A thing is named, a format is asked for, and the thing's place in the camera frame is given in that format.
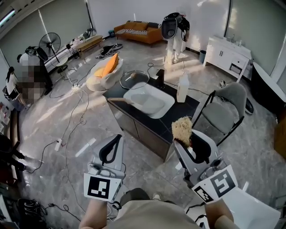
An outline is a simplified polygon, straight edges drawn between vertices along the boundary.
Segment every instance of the faucet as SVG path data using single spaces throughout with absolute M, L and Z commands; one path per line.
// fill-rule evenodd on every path
M 232 39 L 231 39 L 231 43 L 233 43 L 233 42 L 234 42 L 234 34 L 233 34 Z

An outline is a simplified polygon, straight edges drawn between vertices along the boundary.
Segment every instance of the power strip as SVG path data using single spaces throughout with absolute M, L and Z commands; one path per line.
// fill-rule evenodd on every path
M 59 148 L 61 147 L 62 142 L 63 142 L 63 140 L 59 138 L 58 143 L 55 145 L 55 151 L 59 151 Z

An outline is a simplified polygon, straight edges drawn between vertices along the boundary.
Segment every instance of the white sink basin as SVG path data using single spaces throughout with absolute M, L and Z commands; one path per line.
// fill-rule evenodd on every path
M 166 94 L 165 92 L 149 85 L 149 84 L 146 84 L 145 86 L 141 87 L 141 88 L 138 88 L 140 85 L 144 85 L 145 83 L 138 83 L 138 84 L 135 84 L 132 88 L 136 88 L 136 89 L 130 89 L 129 91 L 127 91 L 125 94 L 124 94 L 124 98 L 125 99 L 129 99 L 132 101 L 131 99 L 131 96 L 132 95 L 135 95 L 135 94 L 149 94 L 149 95 L 152 95 L 158 99 L 161 99 L 164 101 L 165 105 L 156 113 L 154 114 L 146 114 L 148 115 L 150 118 L 152 119 L 160 119 L 162 118 L 166 113 L 167 111 L 173 106 L 173 104 L 175 103 L 175 99 Z

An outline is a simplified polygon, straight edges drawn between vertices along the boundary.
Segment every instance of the drawer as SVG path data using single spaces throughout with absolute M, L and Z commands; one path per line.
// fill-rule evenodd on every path
M 237 56 L 234 56 L 232 58 L 232 63 L 235 64 L 237 67 L 240 67 L 241 69 L 243 69 L 244 65 L 245 65 L 245 60 L 241 59 Z

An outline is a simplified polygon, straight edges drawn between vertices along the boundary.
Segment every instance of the marble floor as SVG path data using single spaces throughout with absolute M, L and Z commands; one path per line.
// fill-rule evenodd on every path
M 109 38 L 105 45 L 114 44 L 116 39 Z M 147 71 L 149 62 L 162 65 L 166 53 L 166 44 L 158 43 L 150 47 L 138 42 L 118 40 L 124 47 L 119 50 L 120 57 L 124 59 L 125 72 L 130 70 Z M 82 59 L 69 61 L 69 77 L 82 79 L 88 71 L 99 61 L 95 56 L 100 48 L 95 47 L 84 53 Z M 217 67 L 208 65 L 205 68 L 198 61 L 198 55 L 185 51 L 181 54 L 179 63 L 166 68 L 165 81 L 176 84 L 178 77 L 182 75 L 182 69 L 191 72 L 190 87 L 205 93 L 211 93 L 219 87 L 219 82 L 227 83 L 236 79 Z M 150 74 L 162 67 L 153 67 Z M 103 98 L 103 92 L 91 92 L 85 85 L 85 78 L 80 82 L 82 89 L 87 94 L 81 93 L 54 98 L 63 95 L 71 89 L 69 81 L 60 79 L 57 73 L 52 74 L 53 82 L 56 82 L 51 94 L 36 101 L 28 111 L 20 114 L 21 145 L 20 152 L 26 155 L 23 163 L 33 169 L 39 166 L 43 148 L 61 138 L 66 129 L 72 110 L 75 109 L 71 122 L 63 137 L 63 145 L 57 152 L 55 144 L 48 146 L 44 152 L 43 164 L 33 174 L 23 173 L 20 183 L 20 192 L 23 197 L 40 201 L 43 206 L 49 203 L 62 207 L 69 206 L 69 210 L 78 217 L 83 217 L 84 212 L 78 206 L 86 209 L 89 199 L 83 195 L 83 175 L 87 172 L 87 163 L 94 155 L 94 146 L 102 139 L 113 134 L 124 135 L 124 158 L 126 164 L 126 178 L 123 191 L 136 187 L 143 188 L 149 195 L 159 191 L 166 200 L 171 200 L 185 208 L 193 199 L 194 194 L 183 182 L 183 169 L 177 170 L 178 158 L 173 154 L 163 163 L 153 152 L 140 144 L 126 132 L 122 132 L 118 126 L 109 106 Z M 276 125 L 275 116 L 260 106 L 251 96 L 249 85 L 243 79 L 240 81 L 248 92 L 248 98 L 254 105 L 254 114 L 246 114 L 242 124 L 231 134 L 226 141 L 219 146 L 219 153 L 230 163 L 236 174 L 239 186 L 246 181 L 250 185 L 248 193 L 257 199 L 269 204 L 274 196 L 282 194 L 286 189 L 286 163 L 285 160 L 273 149 L 273 133 Z M 78 125 L 71 133 L 87 105 L 88 109 L 83 116 L 85 125 Z M 196 119 L 200 109 L 207 99 L 207 95 L 189 90 L 189 96 L 197 99 L 200 105 L 195 113 Z M 218 142 L 222 134 L 212 127 L 203 117 L 195 126 L 195 129 L 207 134 Z M 67 182 L 67 166 L 72 186 Z M 48 208 L 46 221 L 49 226 L 55 228 L 77 228 L 79 222 L 66 212 L 57 208 Z

